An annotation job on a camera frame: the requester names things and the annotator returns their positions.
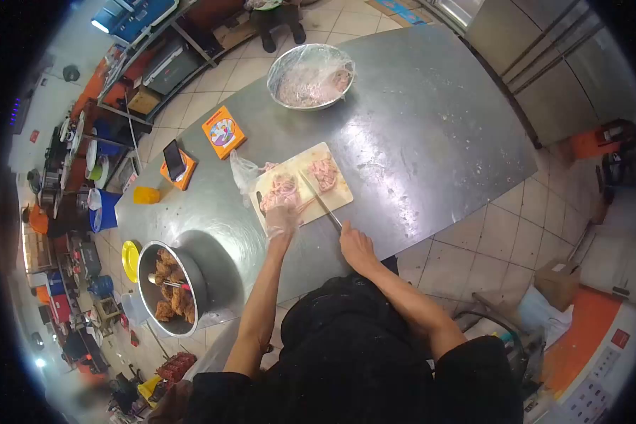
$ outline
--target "shoe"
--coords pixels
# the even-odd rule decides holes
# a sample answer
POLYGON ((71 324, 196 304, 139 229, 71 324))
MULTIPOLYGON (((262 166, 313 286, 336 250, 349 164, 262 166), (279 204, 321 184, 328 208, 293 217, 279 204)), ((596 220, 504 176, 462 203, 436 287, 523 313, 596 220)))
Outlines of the shoe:
POLYGON ((262 37, 262 47, 266 53, 275 52, 275 41, 271 37, 262 37))
POLYGON ((304 44, 306 41, 306 33, 304 31, 304 27, 301 24, 295 29, 292 30, 292 36, 294 37, 295 44, 304 44))

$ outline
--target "tiled floor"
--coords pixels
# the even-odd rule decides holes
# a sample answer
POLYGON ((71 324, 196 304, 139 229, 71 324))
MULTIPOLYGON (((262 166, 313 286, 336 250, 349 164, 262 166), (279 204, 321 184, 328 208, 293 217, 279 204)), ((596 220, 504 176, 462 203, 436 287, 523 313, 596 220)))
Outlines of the tiled floor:
MULTIPOLYGON (((307 43, 336 45, 400 28, 362 0, 323 0, 302 12, 307 43)), ((274 37, 278 49, 273 54, 263 50, 259 38, 252 39, 178 94, 156 118, 153 132, 140 140, 138 154, 142 163, 146 165, 158 156, 179 132, 223 99, 264 76, 277 56, 295 46, 287 28, 278 29, 274 37)), ((578 163, 566 170, 546 150, 533 150, 533 154, 538 171, 531 178, 398 255, 401 276, 433 296, 449 314, 469 307, 472 292, 503 290, 505 297, 519 299, 534 269, 553 257, 566 256, 582 234, 595 200, 594 164, 578 163)), ((137 290, 120 263, 122 241, 118 231, 103 231, 95 235, 95 242, 103 273, 112 277, 117 292, 137 290)), ((271 339, 276 347, 281 347, 282 318, 298 299, 278 305, 271 339)), ((198 330, 190 338, 161 339, 161 345, 168 354, 185 350, 200 357, 231 323, 198 330)), ((134 330, 140 347, 132 347, 127 332, 118 326, 104 342, 104 353, 114 369, 126 369, 123 361, 133 363, 149 377, 163 362, 163 353, 145 324, 134 330)), ((277 354, 278 349, 265 355, 263 366, 272 365, 277 354)))

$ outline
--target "sign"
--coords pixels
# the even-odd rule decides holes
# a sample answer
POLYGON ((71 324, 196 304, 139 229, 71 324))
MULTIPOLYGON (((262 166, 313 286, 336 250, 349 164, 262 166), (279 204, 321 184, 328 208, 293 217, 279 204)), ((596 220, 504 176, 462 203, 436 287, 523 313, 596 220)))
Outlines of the sign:
POLYGON ((612 336, 611 342, 618 345, 620 349, 624 349, 624 346, 627 345, 629 341, 629 334, 626 331, 622 331, 619 328, 615 331, 615 334, 612 336))

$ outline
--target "yellow cup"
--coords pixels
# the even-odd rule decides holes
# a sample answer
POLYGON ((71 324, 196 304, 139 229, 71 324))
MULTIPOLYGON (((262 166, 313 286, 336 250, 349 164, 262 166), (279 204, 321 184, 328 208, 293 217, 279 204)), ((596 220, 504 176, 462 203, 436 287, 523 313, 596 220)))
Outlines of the yellow cup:
POLYGON ((150 187, 134 188, 134 203, 142 205, 152 205, 160 201, 160 191, 150 187))

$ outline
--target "gloved hand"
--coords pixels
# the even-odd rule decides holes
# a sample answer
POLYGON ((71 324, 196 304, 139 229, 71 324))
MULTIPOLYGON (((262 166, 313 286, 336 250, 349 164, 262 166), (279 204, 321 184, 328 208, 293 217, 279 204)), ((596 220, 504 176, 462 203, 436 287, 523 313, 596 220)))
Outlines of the gloved hand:
POLYGON ((279 202, 266 211, 266 234, 269 239, 279 235, 291 239, 298 227, 299 216, 295 208, 279 202))

